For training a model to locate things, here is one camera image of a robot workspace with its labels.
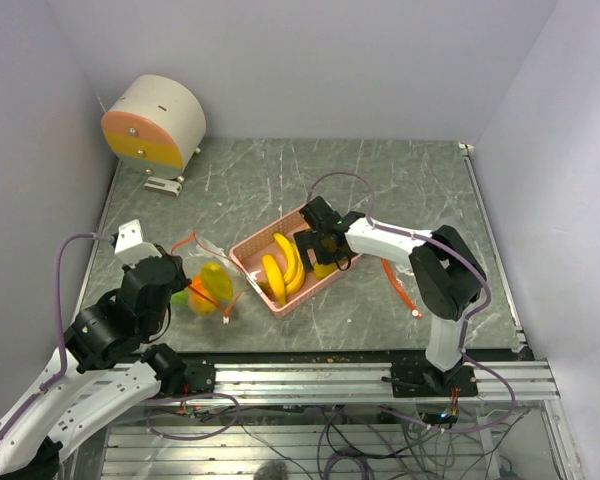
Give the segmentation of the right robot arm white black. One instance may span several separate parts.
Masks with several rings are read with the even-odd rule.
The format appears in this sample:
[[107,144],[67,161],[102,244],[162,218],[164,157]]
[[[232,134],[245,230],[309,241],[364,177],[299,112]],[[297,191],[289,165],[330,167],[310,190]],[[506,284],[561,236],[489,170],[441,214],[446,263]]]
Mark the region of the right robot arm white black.
[[445,394],[463,364],[470,307],[488,291],[486,275],[458,231],[443,225],[433,231],[410,230],[379,222],[362,212],[341,215],[318,196],[299,209],[307,228],[294,234],[305,268],[310,255],[321,264],[371,255],[409,263],[420,297],[431,312],[425,349],[427,365],[420,385],[430,394]]

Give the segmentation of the pink plastic basket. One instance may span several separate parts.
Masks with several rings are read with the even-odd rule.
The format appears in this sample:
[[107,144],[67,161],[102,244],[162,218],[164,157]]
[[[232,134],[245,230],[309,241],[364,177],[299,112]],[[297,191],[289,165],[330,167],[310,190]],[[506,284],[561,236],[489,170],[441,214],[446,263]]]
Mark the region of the pink plastic basket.
[[273,241],[273,234],[280,232],[295,243],[293,234],[298,231],[303,231],[308,228],[297,209],[283,215],[280,219],[274,221],[257,233],[251,235],[246,240],[237,244],[230,249],[230,258],[244,271],[247,275],[247,280],[259,297],[264,301],[266,307],[278,318],[291,313],[302,303],[309,300],[312,296],[324,290],[334,281],[342,278],[347,273],[354,270],[354,266],[359,261],[357,257],[351,260],[350,264],[346,263],[342,267],[337,267],[337,270],[318,281],[313,271],[306,271],[305,283],[298,293],[291,296],[287,304],[280,307],[277,302],[268,296],[258,285],[258,282],[265,279],[265,275],[261,266],[261,257],[264,254],[273,254],[281,265],[284,265],[284,257],[279,252]]

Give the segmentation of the clear zip bag red zipper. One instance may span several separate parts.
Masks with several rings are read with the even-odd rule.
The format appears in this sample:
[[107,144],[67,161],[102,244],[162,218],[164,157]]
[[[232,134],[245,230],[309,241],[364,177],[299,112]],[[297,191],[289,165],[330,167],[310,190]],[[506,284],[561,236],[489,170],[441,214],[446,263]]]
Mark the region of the clear zip bag red zipper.
[[170,253],[183,260],[191,280],[183,292],[172,296],[174,303],[198,317],[218,318],[228,325],[246,291],[244,271],[222,248],[196,232],[173,245]]

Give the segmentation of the yellow toy mango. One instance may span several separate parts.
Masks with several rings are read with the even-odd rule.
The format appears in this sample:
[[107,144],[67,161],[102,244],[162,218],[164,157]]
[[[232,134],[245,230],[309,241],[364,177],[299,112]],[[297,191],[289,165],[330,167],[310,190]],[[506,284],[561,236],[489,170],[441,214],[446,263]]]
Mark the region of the yellow toy mango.
[[194,313],[200,316],[210,315],[217,310],[214,303],[193,291],[189,292],[188,306]]

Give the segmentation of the yellow starfruit slice toy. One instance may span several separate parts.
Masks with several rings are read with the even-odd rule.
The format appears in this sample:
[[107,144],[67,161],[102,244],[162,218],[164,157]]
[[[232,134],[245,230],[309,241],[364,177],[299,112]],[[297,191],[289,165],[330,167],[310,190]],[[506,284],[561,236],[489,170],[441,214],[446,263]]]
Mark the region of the yellow starfruit slice toy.
[[200,278],[214,299],[229,301],[233,298],[232,279],[221,264],[217,262],[206,263],[201,268]]

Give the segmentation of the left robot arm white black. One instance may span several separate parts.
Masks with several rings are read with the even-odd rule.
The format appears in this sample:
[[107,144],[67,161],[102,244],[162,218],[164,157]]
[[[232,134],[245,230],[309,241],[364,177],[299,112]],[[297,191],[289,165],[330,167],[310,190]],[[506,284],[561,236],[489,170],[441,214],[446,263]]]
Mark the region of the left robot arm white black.
[[151,340],[191,280],[179,256],[126,266],[118,288],[81,310],[36,381],[0,419],[0,477],[52,478],[92,433],[145,401],[192,391],[191,370]]

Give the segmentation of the green round toy fruit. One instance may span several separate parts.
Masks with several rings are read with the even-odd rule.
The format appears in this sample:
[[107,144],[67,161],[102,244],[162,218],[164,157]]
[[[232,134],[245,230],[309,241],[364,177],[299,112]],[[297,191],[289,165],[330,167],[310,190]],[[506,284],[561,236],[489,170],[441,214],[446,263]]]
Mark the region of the green round toy fruit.
[[189,304],[189,290],[174,293],[171,296],[171,304],[177,307],[187,307]]

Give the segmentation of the orange toy fruit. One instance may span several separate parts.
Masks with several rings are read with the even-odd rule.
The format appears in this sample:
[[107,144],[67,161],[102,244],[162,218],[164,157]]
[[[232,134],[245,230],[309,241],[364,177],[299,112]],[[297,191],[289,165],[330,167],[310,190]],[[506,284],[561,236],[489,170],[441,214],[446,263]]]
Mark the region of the orange toy fruit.
[[209,302],[213,300],[211,294],[206,289],[199,276],[195,276],[192,279],[191,284],[189,285],[189,290],[191,292],[191,296],[196,300],[205,300]]

